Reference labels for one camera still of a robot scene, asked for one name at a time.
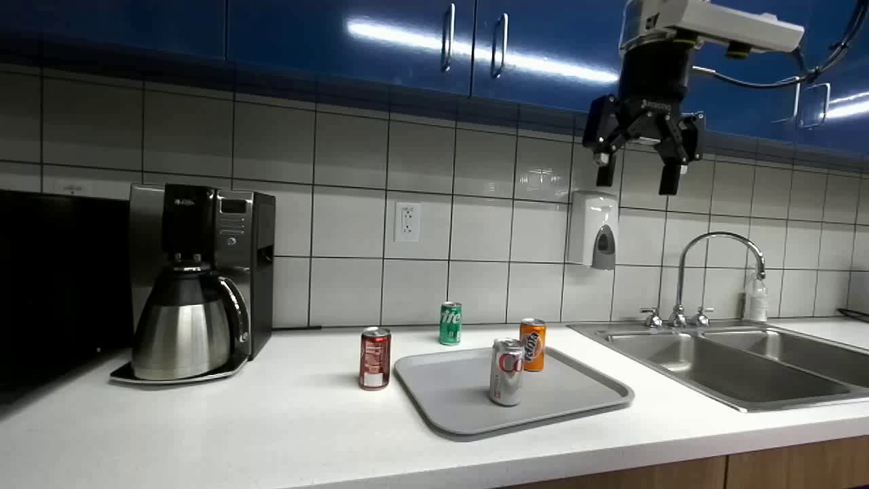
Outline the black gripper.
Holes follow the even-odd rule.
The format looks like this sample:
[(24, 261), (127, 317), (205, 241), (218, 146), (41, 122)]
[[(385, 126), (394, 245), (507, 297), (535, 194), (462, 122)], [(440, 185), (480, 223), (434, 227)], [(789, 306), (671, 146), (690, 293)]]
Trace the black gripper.
[(598, 188), (610, 188), (616, 151), (635, 138), (648, 138), (662, 157), (660, 196), (677, 196), (682, 166), (700, 157), (697, 115), (685, 117), (696, 40), (671, 37), (635, 44), (621, 56), (614, 96), (594, 98), (582, 143), (598, 161)]

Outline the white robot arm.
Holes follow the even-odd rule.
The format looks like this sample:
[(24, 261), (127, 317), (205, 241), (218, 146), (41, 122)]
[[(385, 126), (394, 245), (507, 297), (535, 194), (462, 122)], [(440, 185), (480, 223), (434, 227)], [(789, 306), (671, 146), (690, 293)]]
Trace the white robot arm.
[(582, 136), (598, 164), (598, 188), (614, 185), (616, 151), (626, 142), (648, 142), (662, 161), (660, 196), (679, 194), (687, 166), (702, 157), (707, 119), (682, 111), (692, 56), (702, 44), (751, 54), (796, 52), (800, 37), (800, 25), (713, 0), (626, 0), (616, 92), (590, 103)]

